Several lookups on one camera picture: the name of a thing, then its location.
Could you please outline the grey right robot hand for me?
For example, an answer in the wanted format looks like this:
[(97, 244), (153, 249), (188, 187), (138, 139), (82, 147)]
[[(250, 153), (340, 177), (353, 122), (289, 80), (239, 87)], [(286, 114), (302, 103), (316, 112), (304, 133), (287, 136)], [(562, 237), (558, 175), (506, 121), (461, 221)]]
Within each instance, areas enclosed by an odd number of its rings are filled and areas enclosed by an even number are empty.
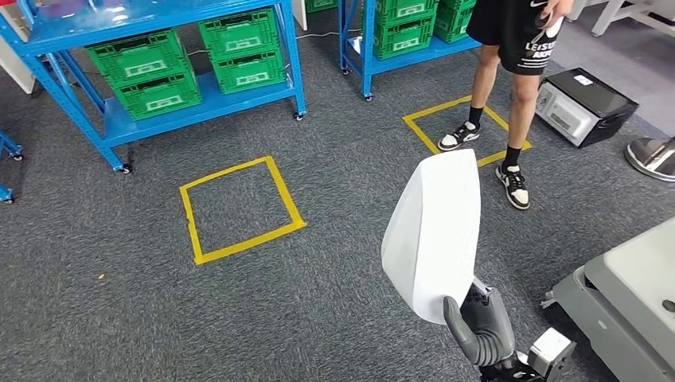
[(461, 304), (443, 298), (443, 318), (466, 359), (478, 367), (511, 357), (515, 338), (498, 289), (475, 279)]

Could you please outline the person's hand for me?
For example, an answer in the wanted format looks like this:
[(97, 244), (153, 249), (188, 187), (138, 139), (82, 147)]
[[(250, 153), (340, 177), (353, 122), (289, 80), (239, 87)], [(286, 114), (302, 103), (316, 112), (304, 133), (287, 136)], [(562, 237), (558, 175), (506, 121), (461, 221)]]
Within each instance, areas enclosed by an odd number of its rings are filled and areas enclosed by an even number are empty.
[(543, 8), (539, 14), (536, 26), (539, 29), (552, 28), (561, 18), (567, 16), (573, 6), (574, 0), (548, 0), (542, 2)]

